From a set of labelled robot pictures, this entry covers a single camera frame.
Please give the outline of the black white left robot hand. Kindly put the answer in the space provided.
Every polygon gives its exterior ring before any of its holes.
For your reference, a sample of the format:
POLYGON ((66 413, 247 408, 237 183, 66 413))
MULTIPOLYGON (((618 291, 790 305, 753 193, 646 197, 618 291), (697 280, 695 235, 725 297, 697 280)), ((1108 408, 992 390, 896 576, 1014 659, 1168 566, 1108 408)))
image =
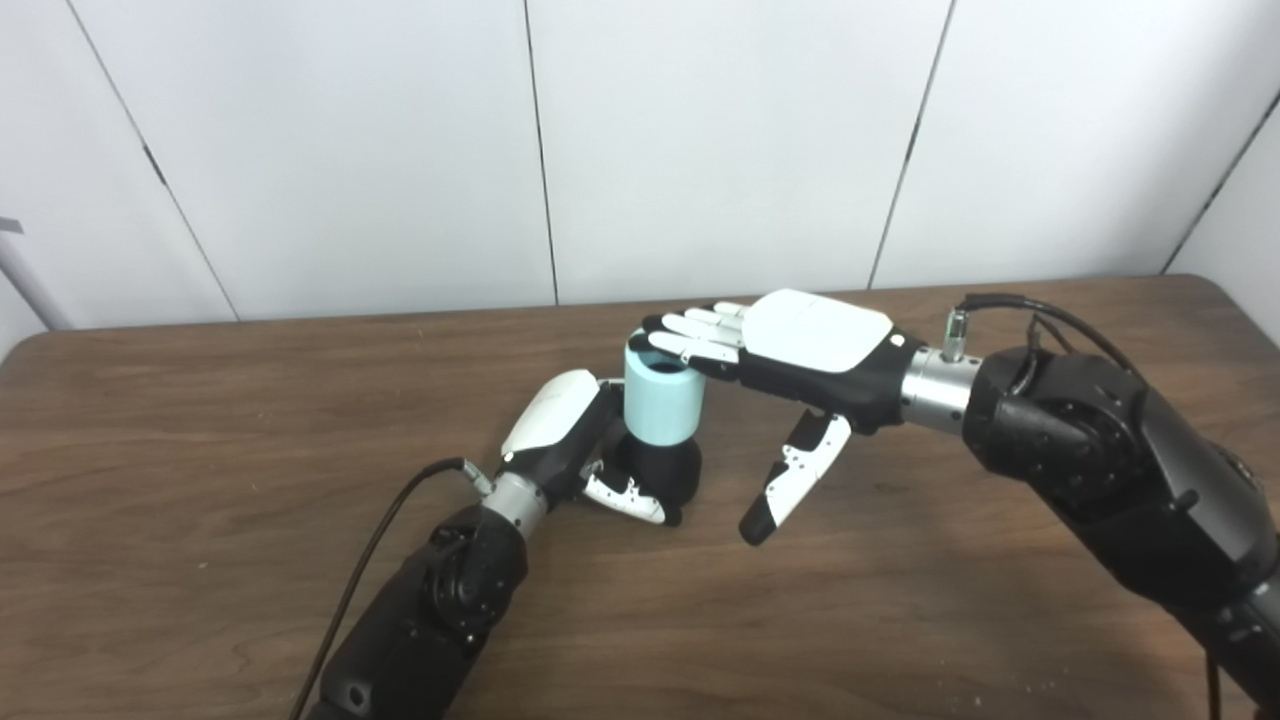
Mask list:
POLYGON ((502 443, 481 506, 525 537, 573 498, 678 527, 700 484, 704 393, 704 380, 664 363, 626 366, 621 378, 550 378, 502 443))

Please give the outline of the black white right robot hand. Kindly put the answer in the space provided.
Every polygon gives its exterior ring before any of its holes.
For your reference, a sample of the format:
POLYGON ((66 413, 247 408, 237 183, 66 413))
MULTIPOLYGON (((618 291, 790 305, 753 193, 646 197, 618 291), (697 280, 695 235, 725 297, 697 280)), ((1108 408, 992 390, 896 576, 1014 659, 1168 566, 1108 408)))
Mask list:
POLYGON ((902 383, 928 350, 883 313, 796 290, 646 316, 628 348, 805 407, 739 524, 753 547, 783 525, 854 436, 902 424, 902 383))

